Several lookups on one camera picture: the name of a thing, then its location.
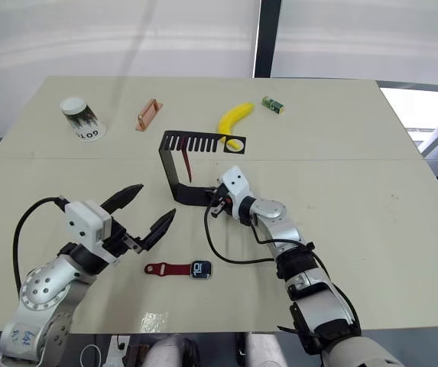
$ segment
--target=red watch strap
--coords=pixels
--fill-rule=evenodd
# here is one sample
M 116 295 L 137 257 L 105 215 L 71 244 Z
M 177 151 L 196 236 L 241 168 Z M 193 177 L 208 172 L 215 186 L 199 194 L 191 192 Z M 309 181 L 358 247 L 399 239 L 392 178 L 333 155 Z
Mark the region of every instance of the red watch strap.
M 157 264 L 147 264 L 144 267 L 145 274 L 155 274 L 160 277 L 166 275 L 190 275 L 191 264 L 175 265 L 167 262 L 159 262 Z

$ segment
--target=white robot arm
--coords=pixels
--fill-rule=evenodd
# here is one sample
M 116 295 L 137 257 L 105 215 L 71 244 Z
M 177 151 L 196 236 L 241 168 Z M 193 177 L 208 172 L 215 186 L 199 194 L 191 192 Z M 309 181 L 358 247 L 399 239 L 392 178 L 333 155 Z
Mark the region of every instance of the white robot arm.
M 241 170 L 234 166 L 219 179 L 206 214 L 223 210 L 250 226 L 258 243 L 270 249 L 277 276 L 285 281 L 292 300 L 290 312 L 294 332 L 304 350 L 320 354 L 325 367 L 402 366 L 375 341 L 362 337 L 358 317 L 347 296 L 331 282 L 325 267 L 313 253 L 313 244 L 304 245 L 301 234 L 287 216 L 285 205 L 259 199 L 249 190 Z M 266 237 L 261 241 L 255 227 Z
M 111 217 L 116 209 L 130 203 L 142 187 L 127 187 L 101 206 L 91 200 L 56 201 L 64 210 L 67 228 L 77 243 L 68 243 L 53 261 L 31 271 L 18 289 L 18 307 L 0 339 L 0 366 L 58 365 L 74 310 L 96 275 L 129 249 L 137 253 L 150 250 L 166 233 L 175 209 L 162 216 L 144 239 L 133 238 Z

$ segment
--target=banana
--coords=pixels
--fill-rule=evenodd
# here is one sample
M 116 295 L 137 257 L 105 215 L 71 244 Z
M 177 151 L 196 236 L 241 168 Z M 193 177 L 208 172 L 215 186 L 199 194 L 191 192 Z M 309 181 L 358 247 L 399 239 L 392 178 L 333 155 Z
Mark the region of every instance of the banana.
M 230 111 L 226 112 L 224 116 L 222 116 L 219 124 L 217 125 L 217 132 L 219 134 L 231 135 L 231 127 L 235 125 L 235 123 L 238 122 L 240 119 L 243 119 L 244 117 L 249 115 L 254 109 L 255 105 L 249 102 L 237 105 Z M 241 147 L 237 145 L 233 140 L 229 140 L 227 142 L 227 145 L 237 151 L 241 149 Z

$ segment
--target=table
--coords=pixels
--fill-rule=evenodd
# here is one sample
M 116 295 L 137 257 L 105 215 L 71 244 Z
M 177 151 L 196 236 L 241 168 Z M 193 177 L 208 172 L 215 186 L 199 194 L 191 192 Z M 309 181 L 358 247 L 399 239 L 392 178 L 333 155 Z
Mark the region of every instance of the table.
M 108 131 L 84 143 L 58 108 L 86 99 Z M 285 104 L 275 115 L 263 96 Z M 146 132 L 136 115 L 150 99 L 164 104 Z M 206 244 L 204 208 L 172 200 L 157 152 L 166 129 L 213 132 L 242 102 L 255 111 L 234 133 L 246 152 L 190 154 L 194 185 L 211 185 L 237 164 L 258 196 L 284 203 L 314 241 L 333 280 L 354 303 L 365 329 L 438 326 L 438 183 L 375 82 L 207 78 L 48 78 L 0 145 L 0 330 L 15 310 L 11 241 L 36 200 L 63 194 L 102 202 L 130 184 L 144 189 L 115 218 L 145 235 L 171 208 L 168 233 L 150 252 L 129 252 L 89 289 L 75 333 L 273 331 L 292 323 L 290 301 L 273 264 L 230 265 Z M 182 180 L 186 174 L 175 157 Z M 268 256 L 245 226 L 210 220 L 213 241 L 230 258 Z M 21 235 L 21 272 L 51 260 L 70 237 L 63 215 L 41 207 Z M 144 274 L 151 262 L 213 262 L 208 281 Z

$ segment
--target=white paper cup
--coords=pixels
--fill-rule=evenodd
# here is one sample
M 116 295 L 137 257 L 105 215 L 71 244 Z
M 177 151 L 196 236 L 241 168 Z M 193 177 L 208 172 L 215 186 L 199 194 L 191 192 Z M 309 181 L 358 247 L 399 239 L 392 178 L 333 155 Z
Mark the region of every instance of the white paper cup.
M 106 127 L 96 118 L 84 99 L 66 98 L 59 106 L 80 140 L 95 141 L 106 133 Z

